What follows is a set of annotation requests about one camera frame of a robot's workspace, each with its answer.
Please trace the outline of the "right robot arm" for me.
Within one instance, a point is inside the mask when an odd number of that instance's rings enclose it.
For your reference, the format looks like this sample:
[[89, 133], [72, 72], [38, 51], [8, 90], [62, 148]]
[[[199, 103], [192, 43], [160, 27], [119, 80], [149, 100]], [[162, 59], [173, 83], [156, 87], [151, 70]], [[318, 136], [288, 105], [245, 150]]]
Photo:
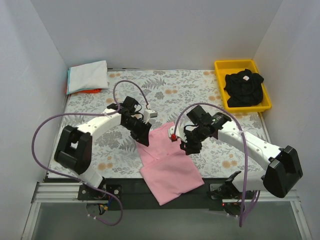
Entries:
[[183, 110], [192, 122], [192, 130], [175, 124], [168, 135], [172, 141], [180, 139], [180, 148], [186, 155], [199, 154], [202, 142], [215, 138], [244, 153], [244, 164], [251, 158], [262, 168], [249, 172], [247, 168], [236, 171], [211, 196], [237, 199], [248, 191], [268, 191], [277, 198], [284, 198], [303, 177], [298, 152], [292, 146], [280, 147], [268, 143], [244, 131], [236, 118], [224, 109], [214, 115], [203, 109], [202, 103], [195, 103]]

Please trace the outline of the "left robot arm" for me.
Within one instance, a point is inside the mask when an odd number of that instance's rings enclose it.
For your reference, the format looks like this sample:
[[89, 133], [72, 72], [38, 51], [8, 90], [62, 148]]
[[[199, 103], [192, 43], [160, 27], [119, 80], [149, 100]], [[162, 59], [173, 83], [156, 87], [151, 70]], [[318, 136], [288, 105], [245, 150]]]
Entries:
[[104, 178], [91, 166], [93, 142], [107, 131], [122, 126], [130, 131], [130, 136], [136, 142], [146, 147], [150, 144], [149, 132], [152, 125], [149, 121], [156, 118], [158, 113], [147, 108], [141, 118], [136, 118], [138, 105], [134, 98], [127, 96], [119, 105], [108, 105], [102, 115], [76, 127], [67, 125], [62, 130], [54, 160], [75, 173], [80, 181], [89, 184], [89, 194], [95, 200], [103, 199], [107, 191]]

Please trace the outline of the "pink t-shirt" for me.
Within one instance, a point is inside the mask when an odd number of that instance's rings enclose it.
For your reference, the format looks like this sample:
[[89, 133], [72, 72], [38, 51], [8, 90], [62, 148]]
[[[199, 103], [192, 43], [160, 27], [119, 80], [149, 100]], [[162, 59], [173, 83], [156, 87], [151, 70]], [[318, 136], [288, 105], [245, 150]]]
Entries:
[[168, 130], [174, 125], [168, 122], [152, 130], [149, 146], [136, 143], [142, 162], [140, 174], [160, 206], [205, 184], [192, 159], [180, 149], [180, 142], [170, 140]]

